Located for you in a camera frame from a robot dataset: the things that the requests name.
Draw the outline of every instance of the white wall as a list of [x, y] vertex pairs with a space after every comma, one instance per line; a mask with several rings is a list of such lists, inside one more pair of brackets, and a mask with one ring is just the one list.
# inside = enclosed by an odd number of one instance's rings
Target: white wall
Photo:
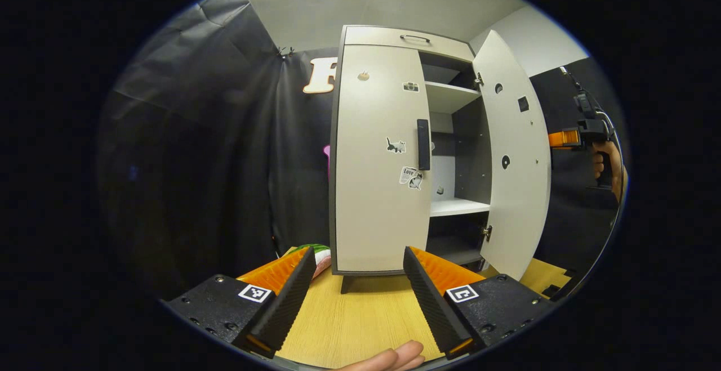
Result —
[[479, 50], [490, 29], [508, 44], [529, 77], [588, 57], [563, 28], [531, 6], [522, 7], [472, 38], [474, 51]]

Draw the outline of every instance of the drawer handle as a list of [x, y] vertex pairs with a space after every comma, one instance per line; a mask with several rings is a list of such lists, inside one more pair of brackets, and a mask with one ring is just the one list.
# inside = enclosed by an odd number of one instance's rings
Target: drawer handle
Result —
[[[405, 38], [422, 38], [422, 37], [414, 37], [414, 35], [401, 35], [401, 38], [405, 39]], [[430, 38], [422, 38], [422, 39], [425, 40], [425, 43], [430, 43]]]

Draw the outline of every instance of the cat sticker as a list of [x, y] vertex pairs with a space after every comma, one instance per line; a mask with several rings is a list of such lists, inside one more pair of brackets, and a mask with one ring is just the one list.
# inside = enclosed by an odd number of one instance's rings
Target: cat sticker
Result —
[[423, 173], [416, 173], [415, 177], [410, 179], [410, 182], [408, 183], [408, 188], [410, 189], [417, 189], [420, 191], [420, 183], [423, 182]]
[[415, 178], [415, 175], [418, 173], [417, 168], [412, 167], [404, 167], [401, 170], [401, 178], [398, 180], [398, 183], [401, 185], [407, 184], [410, 179]]
[[405, 142], [398, 141], [395, 143], [391, 143], [391, 140], [386, 137], [386, 142], [388, 143], [388, 147], [386, 147], [386, 150], [392, 153], [405, 153]]

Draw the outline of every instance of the ceiling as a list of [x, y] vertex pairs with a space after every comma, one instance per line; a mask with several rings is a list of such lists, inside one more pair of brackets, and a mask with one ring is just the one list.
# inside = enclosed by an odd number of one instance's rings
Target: ceiling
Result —
[[343, 25], [382, 25], [466, 42], [523, 0], [250, 0], [273, 41], [295, 50], [337, 47]]

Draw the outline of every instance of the human hand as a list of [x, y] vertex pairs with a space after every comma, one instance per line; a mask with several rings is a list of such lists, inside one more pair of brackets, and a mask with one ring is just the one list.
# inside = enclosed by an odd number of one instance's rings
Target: human hand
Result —
[[603, 156], [599, 153], [606, 153], [608, 160], [611, 162], [611, 191], [616, 196], [616, 201], [621, 201], [621, 176], [626, 177], [625, 170], [621, 166], [621, 153], [613, 142], [593, 143], [593, 171], [595, 178], [600, 177], [600, 173], [608, 167], [603, 166]]
[[346, 365], [335, 371], [405, 371], [416, 368], [425, 361], [425, 357], [420, 355], [422, 351], [421, 343], [410, 340], [396, 350], [389, 348], [368, 360]]

